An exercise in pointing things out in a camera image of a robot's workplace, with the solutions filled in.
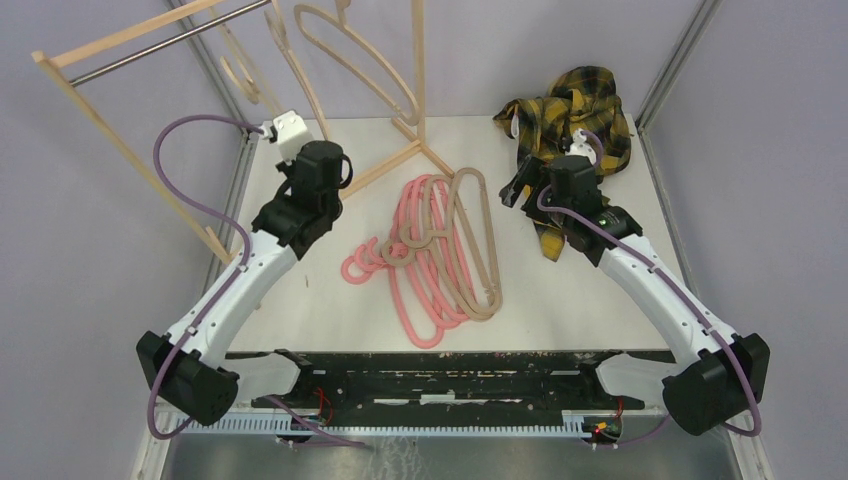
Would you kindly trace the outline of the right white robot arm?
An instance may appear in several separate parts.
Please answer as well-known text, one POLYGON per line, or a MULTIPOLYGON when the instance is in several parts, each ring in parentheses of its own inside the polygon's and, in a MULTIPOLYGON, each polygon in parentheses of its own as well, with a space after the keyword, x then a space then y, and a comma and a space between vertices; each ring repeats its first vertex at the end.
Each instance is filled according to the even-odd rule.
POLYGON ((663 407, 690 435, 723 426, 758 436, 770 360, 765 340, 741 336, 668 270, 633 216, 605 200, 588 157, 567 154, 546 164, 527 156, 517 166, 499 193, 502 204, 513 207, 526 193, 526 216, 560 229, 569 246, 635 302, 674 358, 609 357, 579 378, 580 400, 602 408, 616 396, 630 397, 663 407))

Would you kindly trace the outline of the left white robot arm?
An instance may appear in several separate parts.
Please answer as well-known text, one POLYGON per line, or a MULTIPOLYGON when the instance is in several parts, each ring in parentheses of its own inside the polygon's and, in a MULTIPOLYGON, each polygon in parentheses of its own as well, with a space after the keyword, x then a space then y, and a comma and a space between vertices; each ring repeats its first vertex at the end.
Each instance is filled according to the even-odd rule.
POLYGON ((286 179, 252 221, 237 259, 167 333, 146 332, 136 345, 152 395, 203 426, 246 397, 245 377, 223 366, 230 344, 270 288, 331 230, 342 214, 339 192, 353 177, 343 148, 325 140, 307 142, 277 168, 286 179))

